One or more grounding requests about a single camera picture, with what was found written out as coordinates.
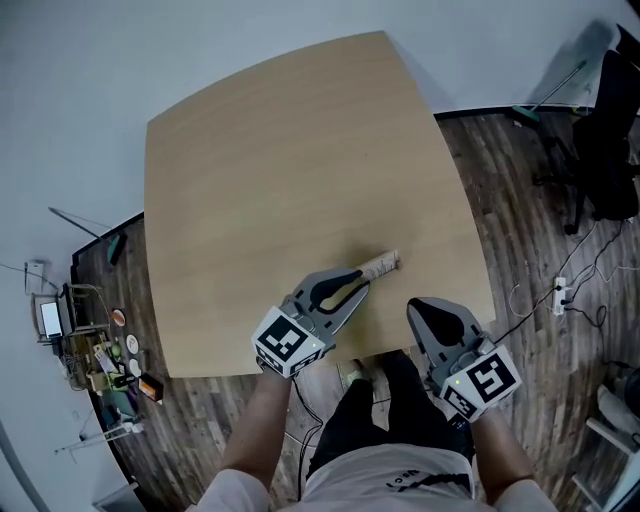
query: mop handle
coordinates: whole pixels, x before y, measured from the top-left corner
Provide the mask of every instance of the mop handle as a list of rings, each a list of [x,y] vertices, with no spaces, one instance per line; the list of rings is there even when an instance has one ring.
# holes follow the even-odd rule
[[[544,97],[544,99],[543,99],[540,103],[538,103],[535,107],[533,107],[533,108],[531,109],[531,112],[533,112],[533,111],[534,111],[535,109],[537,109],[540,105],[542,105],[545,101],[547,101],[549,98],[551,98],[551,96],[553,96],[556,92],[558,92],[558,90],[559,90],[559,89],[560,89],[564,84],[566,84],[569,80],[571,80],[571,79],[576,75],[576,73],[577,73],[578,71],[580,71],[580,70],[581,70],[583,67],[585,67],[586,65],[587,65],[587,61],[586,61],[586,60],[583,60],[582,62],[580,62],[580,64],[578,64],[578,67],[576,67],[576,69],[574,69],[574,70],[571,72],[571,74],[569,74],[569,75],[567,76],[567,78],[565,78],[562,82],[560,82],[560,83],[556,86],[556,88],[555,88],[553,91],[551,91],[549,94],[547,94],[547,95]]]

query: person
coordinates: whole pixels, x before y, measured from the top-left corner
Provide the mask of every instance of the person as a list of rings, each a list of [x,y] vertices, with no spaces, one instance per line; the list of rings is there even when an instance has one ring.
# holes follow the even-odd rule
[[[288,512],[551,512],[533,467],[498,409],[471,425],[489,505],[474,501],[467,437],[430,401],[402,351],[379,356],[389,381],[389,430],[373,424],[373,386],[361,365],[327,422],[302,499]],[[266,512],[280,458],[291,380],[265,370],[199,512]]]

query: dark wood flooring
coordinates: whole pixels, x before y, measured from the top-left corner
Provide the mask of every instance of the dark wood flooring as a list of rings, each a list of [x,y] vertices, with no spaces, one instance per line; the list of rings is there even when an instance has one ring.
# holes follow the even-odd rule
[[[565,113],[546,113],[543,130],[570,145],[575,120]],[[565,236],[562,226],[573,212],[573,192],[561,186],[535,188],[531,184],[533,175],[562,167],[559,152],[548,153],[538,133],[514,126],[502,114],[446,119],[439,125],[480,234],[497,313],[497,320],[489,327],[499,336],[521,320],[508,305],[513,287],[519,285],[512,295],[513,310],[530,311],[550,289],[569,252],[591,228],[589,206],[579,234]],[[638,122],[630,142],[637,155]],[[592,263],[617,229],[617,223],[599,223],[563,275],[571,278]],[[117,441],[116,449],[153,500],[155,510],[182,511],[197,503],[215,475],[255,377],[168,378],[147,274],[144,221],[127,227],[126,233],[129,240],[117,267],[106,263],[106,247],[100,244],[80,254],[78,276],[80,282],[104,287],[109,308],[125,311],[127,325],[114,327],[113,335],[124,341],[126,334],[135,334],[149,356],[149,371],[165,383],[163,405],[139,400],[145,432]],[[638,264],[639,237],[638,223],[624,226],[620,238],[599,260],[606,276],[616,265]],[[556,318],[545,305],[508,337],[524,385],[505,410],[534,461],[540,485],[559,510],[579,510],[585,505],[571,482],[574,472],[596,491],[603,491],[622,469],[622,455],[590,433],[585,421],[589,415],[597,415],[595,392],[606,374],[602,362],[615,359],[640,365],[639,299],[640,273],[618,271],[609,284],[596,277],[583,287],[575,306],[591,316],[600,304],[607,306],[602,337],[580,314]],[[343,392],[339,369],[312,366],[303,372],[301,384],[311,407],[328,419]],[[377,399],[388,396],[384,383],[376,395]],[[388,402],[374,406],[374,420],[382,426],[387,406]],[[288,433],[302,439],[312,424],[292,396]],[[272,489],[274,508],[296,499],[299,450],[298,442],[285,438]]]

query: light wood tabletop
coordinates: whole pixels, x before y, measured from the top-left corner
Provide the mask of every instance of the light wood tabletop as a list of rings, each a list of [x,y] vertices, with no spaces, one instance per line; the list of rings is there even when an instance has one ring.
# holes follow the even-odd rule
[[[383,32],[236,73],[149,122],[146,245],[173,377],[259,371],[250,336],[309,273],[398,249],[337,335],[335,362],[414,344],[407,301],[495,318],[465,192]]]

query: computer screen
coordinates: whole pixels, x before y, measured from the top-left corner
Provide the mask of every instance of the computer screen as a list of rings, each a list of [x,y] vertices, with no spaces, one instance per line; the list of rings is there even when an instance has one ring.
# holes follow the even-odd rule
[[[42,321],[44,323],[44,332],[47,338],[58,338],[62,336],[62,327],[60,326],[60,315],[58,315],[58,305],[55,302],[47,302],[40,304],[42,311]]]

